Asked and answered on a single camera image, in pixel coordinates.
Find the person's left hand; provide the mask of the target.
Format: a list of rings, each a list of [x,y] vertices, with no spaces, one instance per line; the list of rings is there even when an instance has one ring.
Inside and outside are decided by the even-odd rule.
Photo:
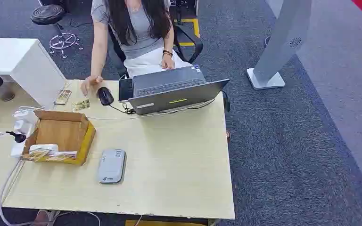
[[[165,70],[171,70],[175,68],[175,63],[171,55],[164,54],[162,57],[162,68]]]

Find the person's right hand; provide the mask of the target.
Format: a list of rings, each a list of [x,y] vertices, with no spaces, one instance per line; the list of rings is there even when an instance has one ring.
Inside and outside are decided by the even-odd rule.
[[[82,94],[86,97],[91,87],[100,84],[103,81],[101,76],[90,75],[88,76],[80,86]]]

